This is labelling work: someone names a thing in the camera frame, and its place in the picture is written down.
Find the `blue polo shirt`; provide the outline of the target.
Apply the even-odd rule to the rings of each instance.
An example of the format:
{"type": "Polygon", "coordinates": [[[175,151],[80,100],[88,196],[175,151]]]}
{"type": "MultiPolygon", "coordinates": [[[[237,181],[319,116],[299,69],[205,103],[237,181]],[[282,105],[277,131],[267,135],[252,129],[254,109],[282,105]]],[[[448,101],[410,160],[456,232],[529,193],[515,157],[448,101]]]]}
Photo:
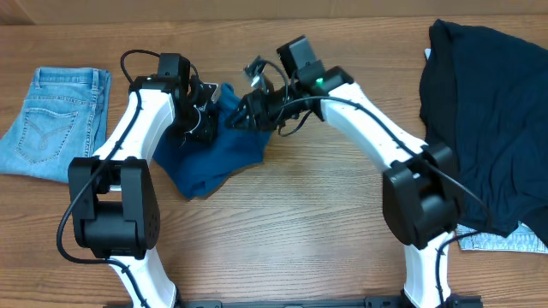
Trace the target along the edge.
{"type": "Polygon", "coordinates": [[[271,133],[226,128],[224,121],[241,98],[235,95],[229,83],[223,83],[220,90],[216,102],[219,128],[212,144],[191,140],[181,143],[163,136],[153,154],[156,163],[186,199],[205,198],[236,171],[264,161],[271,133]]]}

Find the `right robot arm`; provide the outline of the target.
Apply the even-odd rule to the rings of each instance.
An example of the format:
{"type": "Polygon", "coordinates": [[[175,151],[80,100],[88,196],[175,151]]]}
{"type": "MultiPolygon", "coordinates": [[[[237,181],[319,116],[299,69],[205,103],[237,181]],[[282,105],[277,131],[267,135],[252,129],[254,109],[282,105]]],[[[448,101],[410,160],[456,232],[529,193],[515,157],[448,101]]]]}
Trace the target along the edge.
{"type": "Polygon", "coordinates": [[[398,127],[343,68],[326,68],[307,37],[282,45],[277,55],[283,87],[275,89],[265,76],[270,61],[257,56],[243,69],[253,89],[228,117],[227,127],[279,131],[307,111],[343,133],[382,175],[384,220],[405,257],[402,304],[457,306],[448,282],[448,254],[464,200],[451,149],[429,145],[398,127]]]}

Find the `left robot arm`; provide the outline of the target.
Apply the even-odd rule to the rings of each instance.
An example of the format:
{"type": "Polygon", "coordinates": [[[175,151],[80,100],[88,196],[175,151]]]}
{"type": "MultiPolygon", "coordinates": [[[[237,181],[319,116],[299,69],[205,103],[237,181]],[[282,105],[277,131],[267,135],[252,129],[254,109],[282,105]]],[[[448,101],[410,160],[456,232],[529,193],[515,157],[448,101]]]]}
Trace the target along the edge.
{"type": "Polygon", "coordinates": [[[178,145],[213,142],[216,91],[184,56],[159,54],[157,73],[129,81],[128,107],[112,135],[91,157],[76,157],[68,167],[70,204],[57,228],[57,250],[72,263],[86,263],[63,247],[71,221],[77,244],[94,256],[90,264],[109,265],[133,307],[183,305],[156,248],[160,212],[149,166],[163,136],[178,145]]]}

